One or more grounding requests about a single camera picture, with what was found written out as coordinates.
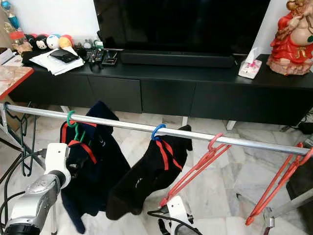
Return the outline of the navy blue shirt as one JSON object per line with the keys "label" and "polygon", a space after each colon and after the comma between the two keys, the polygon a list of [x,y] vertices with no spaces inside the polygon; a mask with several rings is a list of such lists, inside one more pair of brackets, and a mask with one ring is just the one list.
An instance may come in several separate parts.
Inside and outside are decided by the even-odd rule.
{"label": "navy blue shirt", "polygon": [[96,216],[107,207],[110,190],[130,170],[130,164],[112,136],[113,128],[103,124],[79,122],[82,142],[74,141],[74,128],[60,127],[60,142],[69,146],[70,154],[85,155],[82,168],[71,174],[69,185],[62,189],[61,198],[76,232],[84,235],[86,227],[81,217]]}

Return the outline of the green plastic hanger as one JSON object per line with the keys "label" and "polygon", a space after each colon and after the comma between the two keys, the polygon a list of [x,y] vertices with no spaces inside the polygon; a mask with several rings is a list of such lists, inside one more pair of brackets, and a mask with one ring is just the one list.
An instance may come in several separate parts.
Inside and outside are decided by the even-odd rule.
{"label": "green plastic hanger", "polygon": [[75,111],[71,110],[67,114],[67,120],[66,120],[67,128],[74,128],[73,140],[78,141],[78,142],[82,142],[84,137],[85,137],[85,132],[81,133],[80,124],[78,121],[72,121],[71,117],[72,117],[72,114],[74,114],[74,113],[75,113]]}

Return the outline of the blue plastic hanger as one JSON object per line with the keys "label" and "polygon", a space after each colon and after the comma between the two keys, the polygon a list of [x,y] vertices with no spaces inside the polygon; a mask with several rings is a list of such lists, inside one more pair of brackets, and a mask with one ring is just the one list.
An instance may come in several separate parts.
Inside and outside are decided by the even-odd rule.
{"label": "blue plastic hanger", "polygon": [[160,141],[160,140],[161,140],[160,136],[157,136],[157,132],[158,132],[161,128],[166,128],[166,124],[161,123],[161,124],[157,125],[157,126],[154,128],[154,130],[152,131],[152,134],[151,134],[151,139],[152,139],[153,141]]}

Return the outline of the red plastic hanger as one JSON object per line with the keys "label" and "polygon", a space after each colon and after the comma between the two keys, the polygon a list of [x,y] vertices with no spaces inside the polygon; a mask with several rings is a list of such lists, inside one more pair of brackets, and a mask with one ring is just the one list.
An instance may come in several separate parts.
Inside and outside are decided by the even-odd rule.
{"label": "red plastic hanger", "polygon": [[199,159],[199,161],[188,171],[186,174],[169,190],[167,195],[161,199],[159,206],[163,207],[167,202],[170,201],[174,196],[176,196],[185,186],[187,186],[197,175],[203,172],[211,163],[217,160],[219,156],[224,154],[231,145],[229,144],[220,144],[218,147],[213,147],[213,144],[216,140],[222,137],[223,134],[219,133],[209,142],[207,149],[208,151],[204,156]]}
{"label": "red plastic hanger", "polygon": [[301,166],[304,165],[308,159],[313,155],[313,147],[309,148],[305,155],[297,155],[292,161],[294,154],[289,154],[288,158],[285,159],[284,163],[279,168],[276,175],[273,177],[272,182],[266,188],[264,194],[260,197],[259,201],[253,208],[250,215],[245,221],[246,226],[250,226],[257,215],[259,215],[269,202],[272,201],[273,197],[277,194],[279,189],[291,178],[293,173]]}

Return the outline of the silver metal clothes rack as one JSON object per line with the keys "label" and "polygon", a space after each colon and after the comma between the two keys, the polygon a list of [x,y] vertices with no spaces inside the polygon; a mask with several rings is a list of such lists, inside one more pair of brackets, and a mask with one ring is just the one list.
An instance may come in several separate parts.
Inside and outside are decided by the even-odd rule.
{"label": "silver metal clothes rack", "polygon": [[[8,111],[14,111],[16,113],[22,114],[29,114],[39,117],[45,118],[59,118],[59,119],[66,119],[67,114],[62,112],[56,111],[49,111],[49,110],[41,110],[38,108],[26,108],[26,107],[18,107],[15,105],[5,105],[2,104],[0,106],[1,114],[4,116]],[[87,123],[93,124],[103,124],[108,127],[115,127],[115,128],[125,128],[131,131],[142,131],[142,132],[152,132],[155,130],[155,127],[149,125],[143,125],[138,123],[131,123],[131,122],[123,122],[123,121],[116,121],[112,119],[103,119],[103,118],[96,118],[96,117],[88,117],[88,116],[79,116],[79,115],[72,115],[70,119],[78,120],[78,121],[87,121]],[[158,129],[158,134],[165,134],[165,135],[172,135],[175,137],[183,137],[189,138],[198,141],[211,141],[213,139],[213,135],[210,134],[203,134],[203,133],[196,133],[190,131],[182,131],[182,130],[174,130],[172,128],[160,128]],[[313,155],[313,149],[311,148],[301,148],[301,147],[291,147],[286,145],[280,144],[273,144],[273,143],[265,143],[259,141],[248,141],[244,139],[237,139],[237,138],[230,138],[230,137],[219,137],[216,139],[216,144],[229,144],[232,146],[239,146],[239,147],[249,147],[254,149],[260,150],[268,150],[272,152],[280,152],[284,154],[294,154],[294,155],[302,155],[305,156],[306,154]],[[306,192],[305,195],[293,199],[290,202],[284,204],[282,208],[279,210],[271,211],[270,208],[267,208],[264,211],[264,215],[268,215],[268,223],[269,225],[273,225],[273,217],[278,216],[279,213],[284,213],[285,211],[294,210],[297,207],[304,205],[308,201],[313,201],[313,189]],[[72,232],[69,224],[65,222],[67,219],[65,215],[65,210],[60,208],[59,212],[51,213],[51,216],[58,216],[60,219],[57,223],[58,229],[60,231],[60,235],[78,235],[77,232]],[[89,215],[85,215],[84,219],[86,220],[86,227],[87,232],[85,235],[149,235],[151,232],[149,231],[148,227],[141,223],[141,219],[139,215],[137,216],[128,216],[126,215],[120,221],[110,221],[104,218],[104,214],[102,212],[99,213],[97,217],[91,217]],[[211,234],[219,234],[225,235],[226,234],[226,227],[223,228],[216,228],[210,229],[207,226],[202,224],[202,221],[197,220],[195,222],[196,232],[194,235],[211,235]]]}

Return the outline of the black shirt with white lettering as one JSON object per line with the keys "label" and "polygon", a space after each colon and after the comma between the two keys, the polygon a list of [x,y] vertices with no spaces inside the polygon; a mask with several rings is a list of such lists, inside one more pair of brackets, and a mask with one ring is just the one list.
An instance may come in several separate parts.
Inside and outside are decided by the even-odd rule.
{"label": "black shirt with white lettering", "polygon": [[119,220],[126,213],[139,215],[147,197],[168,188],[182,172],[192,139],[172,135],[151,138],[145,154],[110,191],[105,215]]}

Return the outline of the white paper stack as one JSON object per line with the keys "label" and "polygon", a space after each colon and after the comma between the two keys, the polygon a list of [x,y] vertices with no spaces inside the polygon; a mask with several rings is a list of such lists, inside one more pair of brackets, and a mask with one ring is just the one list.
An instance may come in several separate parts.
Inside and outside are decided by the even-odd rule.
{"label": "white paper stack", "polygon": [[77,53],[71,47],[62,47],[51,50],[50,52],[47,53],[40,54],[38,56],[34,56],[33,58],[30,58],[29,61],[36,63],[36,65],[44,67],[54,75],[62,74],[72,69],[81,67],[85,64],[85,61],[80,57],[78,57],[76,60],[67,63],[56,58],[53,58],[51,54],[57,51],[65,51],[71,53],[74,56],[77,56]]}

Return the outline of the marble folding table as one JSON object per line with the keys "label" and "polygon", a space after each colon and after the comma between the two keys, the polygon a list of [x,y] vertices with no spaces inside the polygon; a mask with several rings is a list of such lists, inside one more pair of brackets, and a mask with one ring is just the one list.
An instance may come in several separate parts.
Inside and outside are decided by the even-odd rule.
{"label": "marble folding table", "polygon": [[31,67],[0,66],[0,100],[33,74]]}

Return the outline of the black wallet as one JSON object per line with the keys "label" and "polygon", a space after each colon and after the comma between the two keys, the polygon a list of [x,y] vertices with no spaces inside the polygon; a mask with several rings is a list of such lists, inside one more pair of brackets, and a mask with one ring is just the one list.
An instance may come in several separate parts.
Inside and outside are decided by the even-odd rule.
{"label": "black wallet", "polygon": [[62,48],[52,51],[49,56],[64,63],[71,63],[72,61],[78,60],[80,58],[76,54],[71,53],[71,51]]}

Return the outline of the black TV cabinet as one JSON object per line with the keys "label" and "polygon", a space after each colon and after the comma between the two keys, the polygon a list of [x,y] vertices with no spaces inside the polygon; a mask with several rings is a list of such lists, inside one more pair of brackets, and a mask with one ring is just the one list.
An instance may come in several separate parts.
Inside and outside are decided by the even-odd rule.
{"label": "black TV cabinet", "polygon": [[296,125],[313,109],[313,72],[282,75],[266,65],[255,78],[239,67],[177,67],[118,63],[84,65],[60,75],[34,66],[9,96],[17,102],[114,111]]}

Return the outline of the white round plush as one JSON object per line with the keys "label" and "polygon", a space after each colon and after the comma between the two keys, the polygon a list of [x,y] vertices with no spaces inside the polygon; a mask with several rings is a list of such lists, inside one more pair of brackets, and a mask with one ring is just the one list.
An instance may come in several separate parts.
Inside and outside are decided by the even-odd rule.
{"label": "white round plush", "polygon": [[49,49],[58,49],[60,47],[60,37],[56,34],[50,34],[45,42]]}

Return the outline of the black soundbar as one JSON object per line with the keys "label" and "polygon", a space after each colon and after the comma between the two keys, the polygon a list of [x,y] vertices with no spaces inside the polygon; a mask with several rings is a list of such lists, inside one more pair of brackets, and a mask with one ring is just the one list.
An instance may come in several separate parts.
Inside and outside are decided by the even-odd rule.
{"label": "black soundbar", "polygon": [[120,59],[125,64],[186,66],[229,69],[235,65],[231,54],[190,53],[181,51],[123,50]]}

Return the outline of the black television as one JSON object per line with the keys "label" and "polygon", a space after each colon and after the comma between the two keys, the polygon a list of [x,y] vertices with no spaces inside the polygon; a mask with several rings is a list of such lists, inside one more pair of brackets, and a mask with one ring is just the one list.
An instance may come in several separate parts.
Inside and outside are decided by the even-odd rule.
{"label": "black television", "polygon": [[93,0],[105,47],[243,54],[271,0]]}

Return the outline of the white tissue box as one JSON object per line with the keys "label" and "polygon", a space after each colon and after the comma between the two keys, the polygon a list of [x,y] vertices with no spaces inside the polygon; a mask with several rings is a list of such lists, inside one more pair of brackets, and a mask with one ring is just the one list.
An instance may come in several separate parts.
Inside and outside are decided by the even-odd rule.
{"label": "white tissue box", "polygon": [[262,61],[257,59],[259,54],[259,47],[253,47],[253,49],[250,50],[246,59],[241,63],[238,76],[250,79],[256,77],[262,65]]}

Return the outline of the red Buddha statue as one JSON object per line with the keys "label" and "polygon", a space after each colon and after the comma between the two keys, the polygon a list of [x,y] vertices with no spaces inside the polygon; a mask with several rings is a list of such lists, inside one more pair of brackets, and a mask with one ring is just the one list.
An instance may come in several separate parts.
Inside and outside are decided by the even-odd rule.
{"label": "red Buddha statue", "polygon": [[282,75],[304,75],[313,67],[313,0],[288,0],[286,8],[267,65]]}

